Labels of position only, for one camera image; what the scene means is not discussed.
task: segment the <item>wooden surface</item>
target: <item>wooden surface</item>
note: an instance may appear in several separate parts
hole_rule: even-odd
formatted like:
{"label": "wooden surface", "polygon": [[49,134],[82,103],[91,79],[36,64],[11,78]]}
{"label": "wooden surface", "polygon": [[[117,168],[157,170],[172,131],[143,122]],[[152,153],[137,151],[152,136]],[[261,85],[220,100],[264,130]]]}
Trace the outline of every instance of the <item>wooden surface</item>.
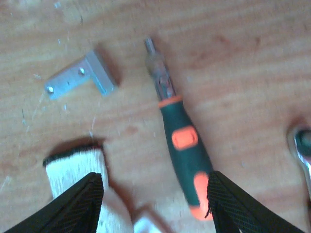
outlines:
{"label": "wooden surface", "polygon": [[[110,179],[132,215],[148,206],[175,233],[193,219],[167,151],[144,66],[153,35],[214,168],[310,232],[307,189],[286,130],[310,117],[310,0],[0,1],[0,231],[51,200],[42,160],[58,144],[104,138]],[[50,101],[43,83],[94,47],[120,81]]]}

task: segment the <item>screwdriver handle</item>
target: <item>screwdriver handle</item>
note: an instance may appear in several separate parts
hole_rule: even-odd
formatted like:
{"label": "screwdriver handle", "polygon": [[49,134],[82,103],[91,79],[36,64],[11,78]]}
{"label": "screwdriver handle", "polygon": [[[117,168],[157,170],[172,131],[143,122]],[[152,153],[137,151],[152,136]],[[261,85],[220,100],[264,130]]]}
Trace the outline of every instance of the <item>screwdriver handle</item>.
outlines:
{"label": "screwdriver handle", "polygon": [[213,171],[201,137],[183,106],[181,96],[159,103],[172,164],[192,215],[212,220],[208,213],[208,175]]}

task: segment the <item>screwdriver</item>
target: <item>screwdriver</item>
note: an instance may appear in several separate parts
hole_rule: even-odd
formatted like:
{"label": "screwdriver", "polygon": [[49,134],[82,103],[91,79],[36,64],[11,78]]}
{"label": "screwdriver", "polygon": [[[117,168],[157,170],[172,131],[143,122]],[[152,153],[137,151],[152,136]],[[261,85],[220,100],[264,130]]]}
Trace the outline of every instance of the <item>screwdriver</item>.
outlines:
{"label": "screwdriver", "polygon": [[213,171],[209,156],[196,127],[177,95],[162,54],[156,51],[150,37],[146,66],[152,77],[162,112],[171,161],[192,215],[201,221],[212,220],[208,214],[208,175]]}

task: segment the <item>dark green handle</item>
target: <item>dark green handle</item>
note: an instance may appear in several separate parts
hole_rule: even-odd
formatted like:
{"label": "dark green handle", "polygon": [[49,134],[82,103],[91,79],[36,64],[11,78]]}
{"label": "dark green handle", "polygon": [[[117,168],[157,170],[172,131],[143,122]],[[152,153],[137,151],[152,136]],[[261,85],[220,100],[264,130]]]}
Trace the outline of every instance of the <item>dark green handle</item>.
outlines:
{"label": "dark green handle", "polygon": [[[194,185],[194,177],[199,172],[204,172],[208,175],[213,170],[207,151],[201,137],[185,111],[182,101],[170,103],[160,109],[163,115],[166,140],[172,164],[180,186],[188,204],[190,206],[200,206],[200,199]],[[186,129],[186,127],[193,127],[195,129],[198,140],[195,145],[179,150],[176,148],[176,143],[173,142],[172,135],[174,132]]]}

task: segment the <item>wood grain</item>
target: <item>wood grain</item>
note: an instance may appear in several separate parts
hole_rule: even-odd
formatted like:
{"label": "wood grain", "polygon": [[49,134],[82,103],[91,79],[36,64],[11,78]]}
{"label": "wood grain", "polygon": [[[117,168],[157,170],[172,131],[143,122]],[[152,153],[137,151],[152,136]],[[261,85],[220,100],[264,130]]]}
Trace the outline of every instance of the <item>wood grain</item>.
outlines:
{"label": "wood grain", "polygon": [[[49,151],[90,132],[131,214],[149,206],[173,232],[215,231],[191,217],[173,172],[144,66],[152,35],[215,169],[311,232],[285,137],[311,116],[310,0],[2,0],[0,32],[0,231],[51,200]],[[43,83],[96,46],[119,90],[88,82],[50,101]]]}

